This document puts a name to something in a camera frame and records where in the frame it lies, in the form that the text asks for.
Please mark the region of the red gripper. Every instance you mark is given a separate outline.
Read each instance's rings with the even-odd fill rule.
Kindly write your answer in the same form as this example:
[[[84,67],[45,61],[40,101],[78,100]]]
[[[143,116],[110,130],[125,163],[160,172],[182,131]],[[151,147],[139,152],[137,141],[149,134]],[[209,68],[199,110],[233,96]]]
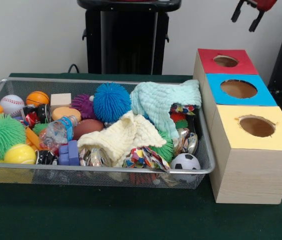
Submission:
[[[236,22],[241,14],[241,7],[246,2],[246,0],[239,0],[234,13],[231,17],[232,22]],[[265,12],[269,11],[274,4],[277,2],[277,0],[255,0],[257,3],[257,9],[259,10],[258,16],[253,20],[249,27],[249,32],[254,32],[259,25],[263,15]]]

